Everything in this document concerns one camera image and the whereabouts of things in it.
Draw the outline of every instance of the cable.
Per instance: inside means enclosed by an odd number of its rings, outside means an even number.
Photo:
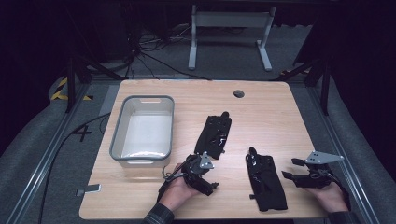
[[[49,186],[49,182],[50,182],[50,174],[51,174],[51,172],[52,172],[53,164],[55,163],[55,160],[56,160],[56,158],[58,157],[59,151],[61,150],[62,146],[64,145],[64,143],[66,142],[66,140],[67,140],[73,133],[75,133],[75,132],[77,132],[78,130],[82,129],[85,125],[87,125],[87,124],[89,124],[89,123],[91,123],[91,122],[93,122],[93,121],[95,121],[95,120],[97,120],[97,119],[100,119],[100,118],[103,118],[103,117],[106,117],[106,116],[109,116],[109,115],[110,115],[110,113],[107,113],[107,114],[104,114],[104,115],[102,115],[102,116],[99,116],[99,117],[97,117],[97,118],[95,118],[95,119],[90,119],[90,120],[88,120],[87,122],[85,122],[85,123],[79,125],[76,129],[74,129],[71,133],[69,133],[69,134],[66,136],[66,138],[62,141],[62,143],[59,145],[59,147],[58,147],[58,149],[57,149],[57,151],[56,151],[56,153],[55,153],[55,156],[54,156],[52,162],[50,163],[49,172],[47,173],[47,179],[46,179],[46,184],[45,184],[45,186],[44,186],[43,198],[42,198],[42,200],[41,200],[40,215],[39,215],[39,217],[38,217],[38,224],[41,224],[42,219],[43,219],[44,204],[45,204],[45,201],[46,201],[47,190],[48,190],[48,186]]]
[[[150,43],[156,43],[156,47],[153,48],[153,49],[148,49],[148,48],[142,48],[142,49],[144,49],[144,50],[146,50],[146,51],[149,51],[149,50],[160,50],[160,49],[163,49],[163,48],[165,48],[166,46],[168,46],[168,45],[170,45],[170,44],[174,44],[174,43],[176,43],[176,42],[178,42],[178,41],[181,41],[181,40],[183,40],[183,39],[189,40],[188,38],[180,37],[180,36],[183,35],[183,34],[184,34],[186,31],[188,31],[190,28],[191,28],[191,27],[189,26],[189,27],[187,27],[186,29],[184,29],[181,33],[179,33],[178,35],[169,37],[169,39],[171,40],[171,42],[170,42],[170,43],[165,43],[165,44],[164,44],[162,47],[160,47],[160,48],[159,48],[160,44],[158,44],[158,42],[163,42],[160,38],[151,38],[150,40],[147,40],[147,41],[144,41],[144,42],[140,42],[139,45],[146,45],[146,44],[150,44]]]
[[[115,67],[111,67],[111,68],[107,68],[107,69],[110,70],[110,71],[112,71],[112,72],[117,72],[117,71],[120,71],[120,70],[123,69],[123,68],[126,68],[129,64],[130,64],[130,63],[127,62],[127,63],[123,63],[123,64],[121,64],[121,65],[117,65],[117,66],[115,66]],[[95,74],[95,75],[97,75],[97,74],[103,74],[103,72],[100,72],[100,71],[98,71],[98,70],[96,70],[96,69],[90,69],[90,68],[89,68],[88,70],[90,70],[91,74]]]
[[[67,16],[68,16],[68,17],[70,18],[70,20],[72,21],[74,27],[76,28],[78,34],[80,35],[82,41],[84,42],[85,48],[86,48],[87,51],[91,54],[91,56],[96,60],[96,58],[95,58],[94,54],[92,53],[91,49],[88,47],[88,42],[87,42],[87,40],[85,39],[85,37],[84,37],[84,35],[82,34],[82,32],[78,29],[78,27],[77,27],[77,25],[76,25],[76,22],[74,21],[74,19],[73,19],[72,15],[71,15],[69,9],[67,8],[66,4],[63,4],[63,6],[64,6],[64,9],[66,10]]]
[[[132,63],[129,63],[128,67],[126,68],[125,77],[128,77],[128,73],[129,73],[129,69],[131,68],[131,64]]]
[[[159,62],[159,63],[161,63],[161,64],[163,64],[163,65],[165,65],[165,66],[171,68],[172,70],[174,70],[174,71],[176,71],[176,72],[179,72],[180,74],[183,74],[183,75],[186,75],[186,76],[190,76],[190,77],[197,77],[197,78],[200,78],[200,79],[205,79],[205,80],[208,80],[208,81],[211,81],[211,80],[212,80],[212,79],[207,78],[207,77],[200,77],[200,76],[196,76],[196,75],[193,75],[193,74],[188,74],[188,73],[180,72],[180,71],[178,71],[176,68],[172,67],[171,65],[169,65],[169,64],[167,64],[167,63],[163,63],[163,62],[161,62],[160,60],[158,60],[158,59],[156,59],[156,58],[154,58],[154,57],[148,55],[148,54],[145,53],[145,52],[140,52],[140,53],[143,54],[143,55],[145,55],[145,56],[148,56],[150,59],[152,59],[152,60],[154,60],[154,61],[157,61],[157,62]]]
[[[103,67],[101,64],[96,63],[96,62],[90,60],[89,58],[78,55],[78,59],[84,63],[90,64],[92,67],[95,67],[97,70],[101,71],[103,74],[106,74],[108,77],[111,77],[116,80],[126,79],[125,77],[119,76],[118,74],[115,74],[114,72],[109,71],[107,68]]]
[[[183,161],[183,163],[181,163],[175,170],[174,170],[174,172],[172,173],[172,174],[170,174],[170,173],[164,173],[164,170],[165,170],[165,167],[166,166],[164,166],[163,167],[163,178],[165,179],[165,181],[166,182],[171,182],[172,180],[174,180],[174,179],[176,179],[176,178],[178,178],[178,177],[181,177],[181,176],[183,176],[183,175],[185,175],[185,174],[183,174],[183,173],[180,173],[179,175],[177,174],[177,172],[181,169],[181,167],[183,167],[187,162],[189,162],[189,161],[191,161],[191,160],[185,160],[185,161]]]
[[[108,118],[108,116],[107,116],[107,117],[104,117],[104,118],[102,119],[102,121],[100,121],[100,124],[99,124],[99,130],[100,130],[100,132],[101,132],[102,134],[105,134],[105,131],[102,131],[102,124],[103,124],[103,122],[105,121],[106,118]]]
[[[158,80],[160,80],[158,77],[156,77],[154,75],[154,73],[152,72],[152,70],[145,64],[145,62],[143,62],[143,60],[141,60],[139,57],[136,57],[140,62],[142,62],[143,65],[145,65],[145,67],[150,71],[150,73],[152,74],[153,77],[157,78]]]

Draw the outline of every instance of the plastic bin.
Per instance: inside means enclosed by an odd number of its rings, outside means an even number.
[[[170,96],[127,97],[111,141],[111,157],[123,167],[168,165],[174,108],[175,102]]]

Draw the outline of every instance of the sleeve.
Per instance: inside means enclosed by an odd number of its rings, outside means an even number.
[[[148,212],[141,224],[169,224],[174,220],[175,215],[165,205],[156,203]]]
[[[329,220],[334,224],[360,224],[358,217],[352,212],[335,212],[329,214]]]

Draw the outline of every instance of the metal bracket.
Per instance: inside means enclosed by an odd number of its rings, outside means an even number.
[[[96,184],[96,185],[89,185],[87,187],[85,187],[85,189],[77,189],[76,190],[76,196],[77,197],[81,197],[86,193],[95,193],[95,192],[99,192],[102,189],[102,186],[100,184]]]
[[[325,164],[334,161],[342,161],[344,159],[343,156],[336,156],[333,154],[328,154],[324,152],[312,151],[308,158],[305,160],[305,163],[308,164]]]
[[[207,156],[207,152],[206,151],[201,156],[200,167],[202,169],[213,169],[213,168],[215,168],[215,165],[209,159],[209,156]]]

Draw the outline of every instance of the metal stand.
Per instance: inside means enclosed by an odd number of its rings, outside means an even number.
[[[327,110],[327,103],[328,103],[328,96],[329,96],[329,86],[330,86],[330,76],[331,76],[331,71],[330,71],[330,66],[328,60],[313,60],[312,62],[309,63],[304,63],[303,65],[300,65],[299,67],[287,72],[283,71],[284,75],[280,76],[275,79],[271,79],[270,81],[286,81],[291,77],[294,77],[306,69],[311,68],[308,72],[308,76],[306,77],[304,84],[306,87],[315,87],[320,80],[321,77],[322,79],[322,88],[321,88],[321,95],[320,95],[320,106],[322,108],[323,113],[328,116],[328,110]]]
[[[257,40],[257,46],[262,56],[265,71],[271,71],[272,66],[265,50],[270,33],[271,25],[275,16],[276,8],[272,7],[270,12],[207,12],[197,11],[196,5],[192,6],[191,13],[191,47],[189,58],[189,69],[195,69],[197,54],[196,28],[204,27],[251,27],[263,28],[264,33],[261,40]]]
[[[120,77],[119,75],[115,74],[114,72],[108,70],[107,68],[103,67],[101,64],[96,63],[88,58],[75,55],[72,57],[68,63],[68,70],[67,70],[67,109],[66,113],[69,113],[72,109],[73,105],[76,101],[76,82],[75,82],[75,75],[78,77],[79,81],[84,84],[88,84],[92,80],[92,75],[90,70],[87,66],[90,65],[91,67],[95,68],[99,72],[106,74],[108,77],[111,77],[115,80],[124,80],[126,77]]]

